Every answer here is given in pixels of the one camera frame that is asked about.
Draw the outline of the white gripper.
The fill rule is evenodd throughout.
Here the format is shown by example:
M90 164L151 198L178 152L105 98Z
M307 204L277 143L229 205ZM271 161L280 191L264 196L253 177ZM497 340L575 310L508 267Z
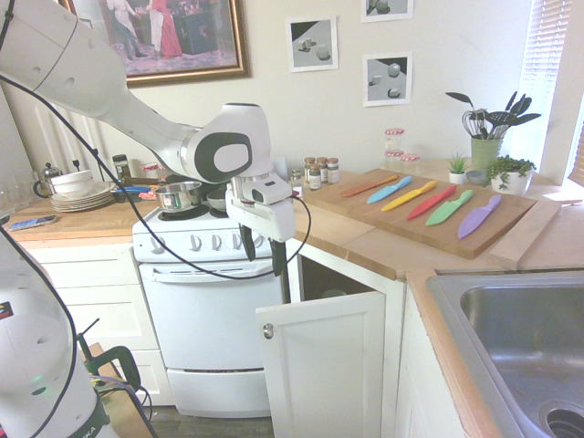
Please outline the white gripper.
M234 177L225 196L228 216L240 224L242 245L249 261L256 259L252 230L271 238L274 276L281 276L286 270L287 248L283 242L295 235L291 196L291 186L278 175Z

